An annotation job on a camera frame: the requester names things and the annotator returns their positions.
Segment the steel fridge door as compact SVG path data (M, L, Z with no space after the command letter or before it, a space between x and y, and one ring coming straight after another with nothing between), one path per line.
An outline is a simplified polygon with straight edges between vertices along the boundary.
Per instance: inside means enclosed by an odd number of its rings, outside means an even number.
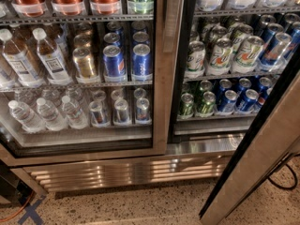
M184 0L1 0L1 158L152 156L167 141Z
M300 51L277 80L199 213L202 225L218 225L277 166L299 152Z

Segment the small silver can right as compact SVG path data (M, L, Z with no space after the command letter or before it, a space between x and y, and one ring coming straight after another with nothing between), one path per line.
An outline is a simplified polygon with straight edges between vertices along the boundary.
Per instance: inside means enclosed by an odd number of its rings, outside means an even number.
M139 98L136 101L136 121L139 124L146 124L150 120L150 102L145 97Z

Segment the green can bottom far left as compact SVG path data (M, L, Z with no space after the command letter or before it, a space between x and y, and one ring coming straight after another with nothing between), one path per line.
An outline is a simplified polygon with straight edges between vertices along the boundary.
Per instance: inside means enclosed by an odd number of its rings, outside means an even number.
M180 98L178 117L188 119L193 115L194 96L190 93L184 93Z

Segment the front blue Pepsi can right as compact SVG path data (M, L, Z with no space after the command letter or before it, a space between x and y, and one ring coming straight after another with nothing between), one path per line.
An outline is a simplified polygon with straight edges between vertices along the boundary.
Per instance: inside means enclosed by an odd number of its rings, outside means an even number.
M151 50L146 44L133 48L132 76L135 81L149 81L153 77Z

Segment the small silver can left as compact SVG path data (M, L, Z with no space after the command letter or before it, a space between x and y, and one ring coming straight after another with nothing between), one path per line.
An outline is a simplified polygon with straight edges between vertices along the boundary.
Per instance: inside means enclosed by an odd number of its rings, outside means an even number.
M111 124L107 106L104 102L96 100L89 104L91 123L96 128L107 127Z

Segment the front blue Pepsi can left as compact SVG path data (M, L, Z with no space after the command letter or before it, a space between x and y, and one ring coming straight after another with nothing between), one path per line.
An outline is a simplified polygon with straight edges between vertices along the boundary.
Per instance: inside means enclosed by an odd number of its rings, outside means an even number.
M120 83L128 80L124 56L119 47L106 46L103 49L103 62L106 83Z

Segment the green white can far left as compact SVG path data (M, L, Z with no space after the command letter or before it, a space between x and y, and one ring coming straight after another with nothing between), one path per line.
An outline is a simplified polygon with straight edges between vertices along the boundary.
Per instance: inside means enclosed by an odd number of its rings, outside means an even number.
M188 45L186 78L197 78L204 73L205 46L201 41L192 41Z

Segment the water bottle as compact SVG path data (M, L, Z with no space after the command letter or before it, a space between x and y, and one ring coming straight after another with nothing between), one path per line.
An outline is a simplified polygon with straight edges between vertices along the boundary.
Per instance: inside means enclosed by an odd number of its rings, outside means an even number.
M83 129L89 126L87 116L76 99L63 96L62 110L72 128Z
M67 119L59 112L49 100L40 97L37 99L37 113L51 131L59 131L68 127Z
M8 103L9 112L27 132L40 132L46 128L44 121L26 103L11 100Z

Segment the white 7Up can left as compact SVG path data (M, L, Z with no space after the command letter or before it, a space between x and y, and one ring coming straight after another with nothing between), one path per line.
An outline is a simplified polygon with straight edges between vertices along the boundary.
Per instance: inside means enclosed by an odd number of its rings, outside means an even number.
M222 75L230 69L233 43L228 38L220 38L214 45L209 62L206 66L207 75Z

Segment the blue can bottom right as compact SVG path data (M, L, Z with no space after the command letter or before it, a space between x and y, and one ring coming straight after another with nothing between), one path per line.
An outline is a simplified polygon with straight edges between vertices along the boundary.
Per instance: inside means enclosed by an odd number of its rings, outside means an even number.
M248 89L240 95L237 99L234 110L237 113L248 114L253 111L254 104L257 102L259 94L253 90Z

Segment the water bottle middle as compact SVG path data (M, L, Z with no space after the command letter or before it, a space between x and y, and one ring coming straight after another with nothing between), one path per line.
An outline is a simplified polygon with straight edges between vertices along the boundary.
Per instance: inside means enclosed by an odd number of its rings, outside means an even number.
M68 127L67 119L59 112L49 100L40 97L37 99L37 113L51 131L59 131Z

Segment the tea bottle white cap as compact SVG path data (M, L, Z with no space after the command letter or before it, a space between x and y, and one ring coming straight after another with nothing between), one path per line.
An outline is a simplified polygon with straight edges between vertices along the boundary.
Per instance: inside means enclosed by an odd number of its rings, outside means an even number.
M57 43L47 36L43 28L33 30L37 42L37 56L49 73L51 84L67 85L72 82L66 59Z

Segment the white 7Up can right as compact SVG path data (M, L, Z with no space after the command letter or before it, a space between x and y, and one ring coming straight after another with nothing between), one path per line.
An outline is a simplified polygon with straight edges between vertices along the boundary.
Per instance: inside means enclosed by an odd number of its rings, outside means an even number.
M263 46L264 41L260 37L247 37L232 60L232 73L245 74L253 71Z

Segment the silver blue can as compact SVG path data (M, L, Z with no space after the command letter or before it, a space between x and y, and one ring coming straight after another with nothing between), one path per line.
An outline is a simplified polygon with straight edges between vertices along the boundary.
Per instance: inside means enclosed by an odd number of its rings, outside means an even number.
M292 37L287 33L276 33L263 52L262 58L258 62L257 69L259 71L272 71L278 69L282 64L280 59L291 42Z

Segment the tea bottle far left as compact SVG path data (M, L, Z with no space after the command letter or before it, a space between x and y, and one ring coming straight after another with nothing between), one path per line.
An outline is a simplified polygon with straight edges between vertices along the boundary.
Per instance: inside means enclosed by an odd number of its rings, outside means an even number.
M5 59L19 77L22 85L39 87L44 83L44 71L32 51L19 37L14 36L8 29L0 30Z

